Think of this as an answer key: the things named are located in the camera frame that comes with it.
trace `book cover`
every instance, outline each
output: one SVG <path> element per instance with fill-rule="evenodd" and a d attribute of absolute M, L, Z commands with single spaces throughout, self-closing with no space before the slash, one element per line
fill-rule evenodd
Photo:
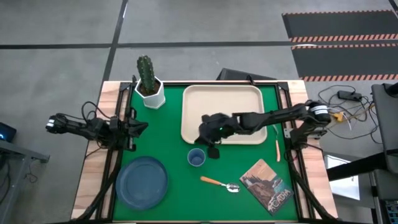
<path fill-rule="evenodd" d="M 257 161 L 240 180 L 271 215 L 293 196 L 293 191 L 262 159 Z"/>

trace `white hexagonal pot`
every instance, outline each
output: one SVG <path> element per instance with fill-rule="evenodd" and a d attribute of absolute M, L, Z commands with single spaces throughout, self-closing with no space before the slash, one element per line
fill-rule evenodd
<path fill-rule="evenodd" d="M 166 98 L 164 97 L 163 82 L 160 81 L 158 78 L 156 78 L 156 80 L 160 83 L 159 91 L 156 94 L 153 94 L 151 96 L 143 96 L 139 92 L 139 86 L 141 85 L 141 79 L 138 81 L 138 83 L 136 85 L 136 89 L 135 89 L 136 93 L 138 93 L 141 96 L 141 98 L 144 100 L 144 105 L 151 109 L 159 109 L 160 106 L 162 106 L 166 102 Z"/>

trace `beige tray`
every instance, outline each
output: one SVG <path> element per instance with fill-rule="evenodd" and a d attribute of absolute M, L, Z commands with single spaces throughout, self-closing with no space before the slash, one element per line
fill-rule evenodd
<path fill-rule="evenodd" d="M 184 90 L 182 98 L 181 136 L 193 144 L 199 137 L 201 116 L 239 112 L 264 112 L 261 91 L 249 85 L 192 85 Z M 267 138 L 262 128 L 252 135 L 233 135 L 222 139 L 222 144 L 260 144 Z"/>

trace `green mat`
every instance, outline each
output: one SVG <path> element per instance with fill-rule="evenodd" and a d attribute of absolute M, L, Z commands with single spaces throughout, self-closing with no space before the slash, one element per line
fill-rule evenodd
<path fill-rule="evenodd" d="M 118 199 L 114 208 L 114 220 L 297 220 L 294 199 L 291 198 L 274 216 L 240 183 L 239 178 L 256 163 L 264 159 L 284 182 L 291 187 L 289 167 L 283 159 L 283 136 L 278 136 L 281 160 L 276 162 L 275 132 L 268 127 L 267 139 L 260 145 L 222 145 L 220 159 L 206 158 L 201 167 L 188 164 L 187 154 L 194 146 L 181 137 L 182 94 L 184 86 L 165 86 L 166 103 L 158 110 L 144 106 L 138 94 L 133 94 L 132 106 L 139 121 L 149 122 L 137 144 L 136 152 L 123 152 L 122 166 L 139 156 L 152 156 L 164 164 L 169 186 L 163 200 L 146 211 L 134 211 Z M 260 86 L 265 111 L 277 110 L 277 98 L 273 86 Z M 220 182 L 235 182 L 241 186 L 239 193 L 228 192 L 224 187 L 200 180 L 206 176 Z"/>

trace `blue cup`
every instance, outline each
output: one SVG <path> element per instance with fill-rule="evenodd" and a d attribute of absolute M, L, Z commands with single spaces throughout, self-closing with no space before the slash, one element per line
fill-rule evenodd
<path fill-rule="evenodd" d="M 194 167 L 200 167 L 205 163 L 206 154 L 201 149 L 191 149 L 188 152 L 188 162 Z"/>

